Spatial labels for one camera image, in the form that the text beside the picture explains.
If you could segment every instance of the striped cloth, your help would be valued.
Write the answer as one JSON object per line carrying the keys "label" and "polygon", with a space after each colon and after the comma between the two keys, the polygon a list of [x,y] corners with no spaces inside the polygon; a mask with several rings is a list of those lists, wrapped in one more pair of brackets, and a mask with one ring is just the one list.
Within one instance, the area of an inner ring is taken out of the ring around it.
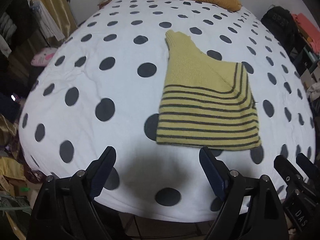
{"label": "striped cloth", "polygon": [[215,60],[181,32],[167,31],[169,64],[157,143],[245,150],[261,144],[243,64]]}

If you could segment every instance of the pink plush toy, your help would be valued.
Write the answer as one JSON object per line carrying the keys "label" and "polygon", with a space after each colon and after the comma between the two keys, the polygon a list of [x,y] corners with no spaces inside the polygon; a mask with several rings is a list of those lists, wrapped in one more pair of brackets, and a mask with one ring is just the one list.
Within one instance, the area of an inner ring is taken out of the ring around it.
{"label": "pink plush toy", "polygon": [[53,55],[56,53],[56,48],[43,48],[31,60],[31,65],[35,67],[45,67],[48,65]]}

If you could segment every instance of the floor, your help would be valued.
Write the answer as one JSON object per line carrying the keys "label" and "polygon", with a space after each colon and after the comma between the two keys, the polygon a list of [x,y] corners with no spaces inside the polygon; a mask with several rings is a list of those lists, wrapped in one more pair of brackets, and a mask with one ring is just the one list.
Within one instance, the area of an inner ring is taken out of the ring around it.
{"label": "floor", "polygon": [[124,230],[132,239],[180,240],[204,236],[213,221],[200,223],[178,223],[138,217],[119,212]]}

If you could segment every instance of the gold curtain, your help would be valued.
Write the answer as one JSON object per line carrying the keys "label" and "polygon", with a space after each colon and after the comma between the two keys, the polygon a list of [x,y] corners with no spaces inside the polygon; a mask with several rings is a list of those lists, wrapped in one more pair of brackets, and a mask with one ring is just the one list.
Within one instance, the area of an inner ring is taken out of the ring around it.
{"label": "gold curtain", "polygon": [[67,0],[41,0],[62,33],[68,38],[76,30],[76,22]]}

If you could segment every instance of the white bedsheet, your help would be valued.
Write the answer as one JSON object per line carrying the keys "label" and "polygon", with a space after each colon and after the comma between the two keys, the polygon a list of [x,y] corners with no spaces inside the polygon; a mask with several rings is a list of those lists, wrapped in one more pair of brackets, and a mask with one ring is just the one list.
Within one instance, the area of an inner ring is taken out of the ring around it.
{"label": "white bedsheet", "polygon": [[216,59],[248,63],[262,147],[214,154],[244,176],[269,175],[284,198],[274,158],[281,153],[296,167],[296,152],[315,158],[312,114],[295,68],[246,8],[232,13],[187,0],[113,0],[71,35],[22,111],[19,135],[30,167],[68,177],[110,145],[117,159],[99,203],[160,220],[214,219],[221,203],[200,166],[199,148],[153,140],[170,28]]}

